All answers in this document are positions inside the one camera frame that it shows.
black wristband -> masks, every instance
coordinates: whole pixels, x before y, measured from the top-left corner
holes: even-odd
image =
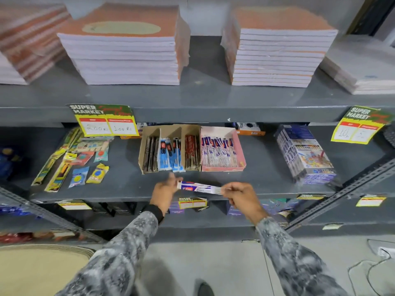
[[[154,204],[147,204],[140,213],[143,212],[151,212],[152,214],[155,215],[156,219],[158,220],[158,224],[160,224],[163,220],[163,212],[160,208],[158,208],[158,206],[154,205]]]

sleeve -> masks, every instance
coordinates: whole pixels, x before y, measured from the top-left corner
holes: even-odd
[[[320,257],[297,243],[273,218],[262,219],[256,229],[286,296],[348,295]]]
[[[88,264],[56,296],[129,296],[136,267],[157,229],[155,215],[141,213],[95,252]]]

black shoe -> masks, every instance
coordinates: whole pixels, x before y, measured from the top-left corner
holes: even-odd
[[[203,282],[197,289],[197,296],[214,296],[214,292],[209,284]]]

stack of notebooks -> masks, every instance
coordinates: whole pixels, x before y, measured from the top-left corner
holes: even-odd
[[[0,83],[29,84],[66,55],[56,31],[64,5],[0,5]]]
[[[395,94],[395,49],[373,37],[336,40],[319,67],[352,94]]]
[[[106,3],[58,31],[87,84],[179,85],[190,29],[177,7]]]
[[[221,45],[232,85],[307,87],[336,35],[304,9],[239,7],[231,11]]]

person's right hand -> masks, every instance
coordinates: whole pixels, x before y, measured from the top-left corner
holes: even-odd
[[[250,184],[232,182],[222,186],[221,192],[224,197],[229,199],[231,205],[239,209],[254,225],[269,217]]]

